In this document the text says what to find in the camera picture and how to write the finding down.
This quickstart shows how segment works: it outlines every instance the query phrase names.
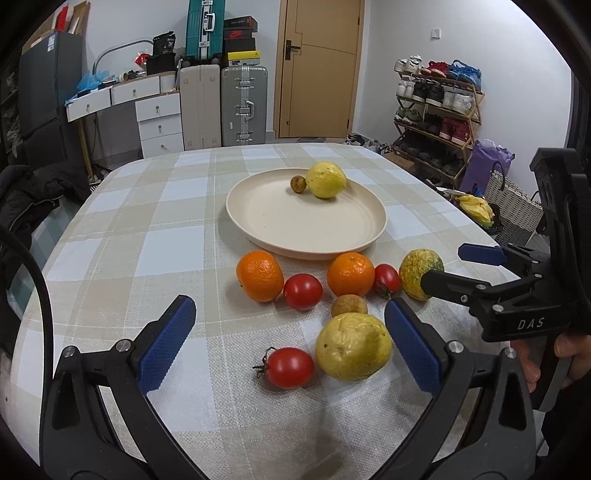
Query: yellow lemon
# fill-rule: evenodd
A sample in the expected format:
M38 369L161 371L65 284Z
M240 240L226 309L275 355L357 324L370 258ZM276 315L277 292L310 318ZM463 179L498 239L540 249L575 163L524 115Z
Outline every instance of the yellow lemon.
M329 321L316 339L316 360L330 377L346 382L364 380L392 353L386 326L366 313L342 313Z
M306 184L314 196L331 199L345 189L347 177L337 164L321 161L308 170Z

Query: table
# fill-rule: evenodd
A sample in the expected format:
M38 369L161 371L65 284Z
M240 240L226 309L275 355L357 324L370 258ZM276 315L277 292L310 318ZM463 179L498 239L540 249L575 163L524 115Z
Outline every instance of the table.
M161 388L148 396L212 479L369 478L430 399L396 349L382 370L359 383L317 372L306 388L283 392L257 381L251 370L269 346L313 352L316 335L330 318L328 262L278 257L286 278L308 272L323 282L324 299L310 312L297 313L281 299L271 304L248 299L235 267L256 247L230 221L226 195L250 174L320 160L338 163L383 201L388 227L365 252L374 264L398 266L408 251L425 247L440 254L447 271L492 284L515 278L503 268L458 259L457 247L464 242L494 242L436 192L369 150L336 144L214 148L125 165L82 206L45 266L56 361L70 344L87 352L134 338L178 294L195 300L195 327ZM370 313L383 319L384 301L369 299ZM438 299L408 301L445 340L499 351L499 345L480 340L480 327L465 307ZM7 400L7 422L34 458L41 341L35 294L24 314ZM111 395L105 394L105 403L126 450L141 457ZM468 415L464 409L443 453L454 448Z

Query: door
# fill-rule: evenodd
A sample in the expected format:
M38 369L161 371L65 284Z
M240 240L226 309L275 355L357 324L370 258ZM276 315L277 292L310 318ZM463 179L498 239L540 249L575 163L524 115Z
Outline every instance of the door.
M348 133L362 0L287 0L279 137Z

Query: black cable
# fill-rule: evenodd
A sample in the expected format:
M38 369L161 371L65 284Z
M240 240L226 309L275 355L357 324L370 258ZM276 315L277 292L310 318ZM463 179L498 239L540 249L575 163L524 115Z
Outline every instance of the black cable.
M11 231L2 225L0 225L0 244L14 250L22 260L22 264L29 272L37 289L39 305L41 306L41 324L43 326L43 390L41 393L41 418L39 421L39 458L41 460L43 458L41 439L43 438L45 410L51 381L53 380L53 318L51 316L49 292L45 279L43 278L43 273L30 251Z

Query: purple bag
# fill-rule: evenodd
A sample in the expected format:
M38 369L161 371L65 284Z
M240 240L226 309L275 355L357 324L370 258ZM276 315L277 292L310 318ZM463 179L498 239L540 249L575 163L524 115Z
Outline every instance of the purple bag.
M506 148L496 145L491 140L477 141L460 190L462 192L472 192L474 185L476 185L484 193L488 181L491 179L491 170L494 162L500 162L505 175L507 175L511 161L514 158L515 155L513 153Z

